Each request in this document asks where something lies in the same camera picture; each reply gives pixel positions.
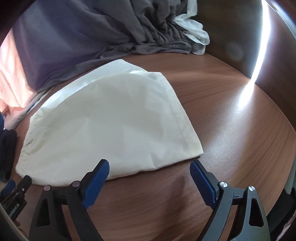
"silver screw head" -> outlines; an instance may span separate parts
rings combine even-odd
[[[80,182],[79,181],[72,182],[72,186],[73,187],[78,187],[79,185],[80,185]]]
[[[223,188],[228,186],[227,182],[219,182],[219,185]]]
[[[50,189],[51,189],[51,186],[50,186],[50,185],[46,185],[46,186],[43,188],[44,191],[48,191],[48,190],[50,190]]]
[[[249,186],[249,190],[250,190],[251,192],[253,192],[253,191],[255,191],[256,189],[255,189],[253,186]]]

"white cloth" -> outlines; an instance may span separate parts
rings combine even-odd
[[[64,186],[103,158],[112,179],[202,153],[166,78],[116,60],[56,92],[31,117],[16,171],[34,184]]]
[[[208,33],[202,29],[203,25],[201,23],[190,19],[196,15],[197,0],[188,0],[187,13],[176,16],[174,22],[186,29],[183,31],[183,34],[196,43],[192,46],[191,52],[202,55],[205,53],[205,46],[210,44],[210,37]]]

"wood grain surface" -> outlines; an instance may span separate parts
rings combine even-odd
[[[286,183],[296,152],[295,130],[278,106],[259,87],[248,85],[247,77],[207,54],[158,53],[124,59],[163,73],[200,138],[204,149],[201,163],[232,186],[255,186],[268,214]],[[16,128],[15,165],[29,118],[47,98]],[[195,241],[211,209],[190,177],[189,164],[183,161],[107,181],[95,205],[88,209],[103,239]],[[15,171],[12,177],[20,181]],[[26,233],[41,191],[41,186],[32,185],[26,194],[28,204],[18,218]],[[64,211],[73,240],[79,240],[67,207]],[[220,240],[227,239],[230,221]]]

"blue gripper pad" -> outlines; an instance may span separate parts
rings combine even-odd
[[[8,197],[8,195],[13,191],[14,188],[15,188],[15,181],[9,180],[5,188],[2,189],[1,193],[4,197]]]
[[[97,173],[94,175],[93,179],[89,182],[87,188],[84,191],[84,200],[82,202],[82,205],[85,209],[88,209],[88,207],[94,205],[104,183],[109,175],[109,162],[106,160],[103,161],[102,165],[100,166],[100,169],[97,171]]]
[[[190,174],[205,204],[214,209],[217,204],[216,191],[209,179],[207,178],[206,174],[196,164],[195,161],[192,161],[190,164]]]

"gray cloth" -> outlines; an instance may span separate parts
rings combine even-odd
[[[189,54],[173,22],[187,0],[37,0],[13,33],[29,86],[40,92],[128,54]]]

